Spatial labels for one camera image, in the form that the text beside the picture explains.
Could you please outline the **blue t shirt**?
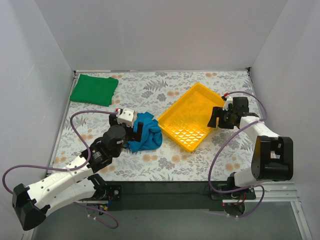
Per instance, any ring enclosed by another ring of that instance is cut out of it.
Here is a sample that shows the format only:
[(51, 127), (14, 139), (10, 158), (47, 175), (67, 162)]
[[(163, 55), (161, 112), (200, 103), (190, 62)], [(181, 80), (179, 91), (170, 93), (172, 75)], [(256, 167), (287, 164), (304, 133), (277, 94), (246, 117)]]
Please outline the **blue t shirt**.
[(140, 142), (128, 141), (127, 148), (132, 152), (155, 150), (162, 145), (162, 130), (158, 125), (158, 121), (149, 113), (138, 113), (137, 119), (133, 125), (133, 131), (138, 131), (138, 123), (143, 123)]

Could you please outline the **yellow plastic tray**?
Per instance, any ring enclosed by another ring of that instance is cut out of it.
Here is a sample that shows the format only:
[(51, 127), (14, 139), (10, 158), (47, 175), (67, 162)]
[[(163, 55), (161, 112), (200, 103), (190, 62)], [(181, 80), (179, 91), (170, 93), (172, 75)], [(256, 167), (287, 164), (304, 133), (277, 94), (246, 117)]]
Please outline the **yellow plastic tray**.
[(223, 105), (220, 95), (196, 83), (158, 118), (158, 125), (178, 146), (193, 152), (212, 131), (207, 124), (213, 108)]

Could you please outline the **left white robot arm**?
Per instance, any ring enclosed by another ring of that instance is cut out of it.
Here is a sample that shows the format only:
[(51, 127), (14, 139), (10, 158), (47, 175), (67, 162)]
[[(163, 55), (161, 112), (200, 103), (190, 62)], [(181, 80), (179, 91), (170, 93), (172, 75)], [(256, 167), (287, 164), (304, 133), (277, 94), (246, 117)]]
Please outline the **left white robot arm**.
[(73, 161), (30, 185), (12, 191), (12, 207), (23, 230), (32, 230), (56, 210), (83, 199), (103, 199), (108, 185), (98, 171), (118, 158), (127, 142), (140, 142), (144, 124), (129, 109), (109, 116), (109, 129)]

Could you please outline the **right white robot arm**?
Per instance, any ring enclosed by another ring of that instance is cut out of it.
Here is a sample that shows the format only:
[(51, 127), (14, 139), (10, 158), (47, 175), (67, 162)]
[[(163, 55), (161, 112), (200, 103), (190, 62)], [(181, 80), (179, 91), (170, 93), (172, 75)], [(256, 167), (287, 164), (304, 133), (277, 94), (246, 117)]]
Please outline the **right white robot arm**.
[(265, 125), (264, 119), (250, 112), (247, 97), (225, 94), (222, 99), (224, 105), (213, 107), (208, 127), (237, 128), (238, 133), (244, 132), (252, 140), (254, 150), (249, 168), (232, 173), (223, 189), (215, 188), (209, 181), (209, 189), (237, 199), (245, 190), (258, 184), (290, 181), (294, 175), (293, 140), (273, 132)]

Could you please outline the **folded green t shirt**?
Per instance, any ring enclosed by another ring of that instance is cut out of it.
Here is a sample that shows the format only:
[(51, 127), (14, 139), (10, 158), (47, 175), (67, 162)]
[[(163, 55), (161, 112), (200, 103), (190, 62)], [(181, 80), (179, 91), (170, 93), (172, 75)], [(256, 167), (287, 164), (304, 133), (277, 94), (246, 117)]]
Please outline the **folded green t shirt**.
[(119, 84), (119, 80), (81, 74), (69, 99), (72, 102), (108, 107)]

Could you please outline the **floral table mat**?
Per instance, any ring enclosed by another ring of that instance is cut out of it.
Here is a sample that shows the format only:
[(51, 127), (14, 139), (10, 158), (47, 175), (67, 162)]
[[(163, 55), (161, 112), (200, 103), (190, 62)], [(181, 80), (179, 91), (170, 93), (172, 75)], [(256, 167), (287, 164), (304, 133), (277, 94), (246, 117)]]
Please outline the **floral table mat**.
[[(91, 72), (92, 77), (115, 78), (118, 86), (108, 107), (71, 102), (53, 152), (51, 166), (62, 168), (86, 145), (109, 128), (108, 112), (128, 107), (160, 117), (194, 84), (200, 83), (222, 95), (254, 93), (247, 71)], [(99, 173), (106, 181), (224, 181), (251, 166), (254, 143), (230, 129), (212, 129), (193, 152), (187, 152), (164, 136), (160, 148), (120, 157)]]

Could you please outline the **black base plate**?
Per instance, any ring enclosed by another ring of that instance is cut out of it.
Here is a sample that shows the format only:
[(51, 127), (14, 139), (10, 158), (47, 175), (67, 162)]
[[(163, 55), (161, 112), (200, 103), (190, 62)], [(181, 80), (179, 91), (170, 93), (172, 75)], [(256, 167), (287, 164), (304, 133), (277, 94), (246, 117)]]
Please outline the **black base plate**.
[(223, 211), (223, 201), (255, 200), (254, 190), (217, 193), (206, 181), (110, 181), (100, 198), (89, 197), (89, 204), (107, 204), (109, 211), (122, 210), (210, 210)]

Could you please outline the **aluminium frame rail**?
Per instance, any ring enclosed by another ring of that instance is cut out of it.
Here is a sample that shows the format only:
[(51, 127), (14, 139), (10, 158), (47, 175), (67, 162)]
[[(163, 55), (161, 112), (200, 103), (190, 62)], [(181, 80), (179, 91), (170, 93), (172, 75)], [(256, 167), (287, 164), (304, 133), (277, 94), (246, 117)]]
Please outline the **aluminium frame rail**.
[[(100, 192), (106, 188), (107, 182), (98, 182), (96, 180), (91, 181), (88, 179), (84, 179), (67, 189), (63, 190), (61, 193), (55, 193), (53, 196), (47, 197), (45, 199), (45, 203), (51, 206), (57, 203), (70, 204), (77, 201), (82, 201), (83, 199), (95, 197), (100, 198)], [(258, 186), (252, 188), (246, 188), (243, 190), (237, 189), (234, 192), (229, 192), (229, 185), (226, 181), (214, 181), (212, 182), (213, 187), (216, 189), (215, 191), (210, 189), (213, 192), (219, 194), (233, 194), (236, 192), (253, 190), (256, 195), (256, 199), (260, 197), (264, 197), (270, 201), (293, 201), (298, 198), (297, 191), (295, 190), (293, 183), (264, 183), (260, 188)]]

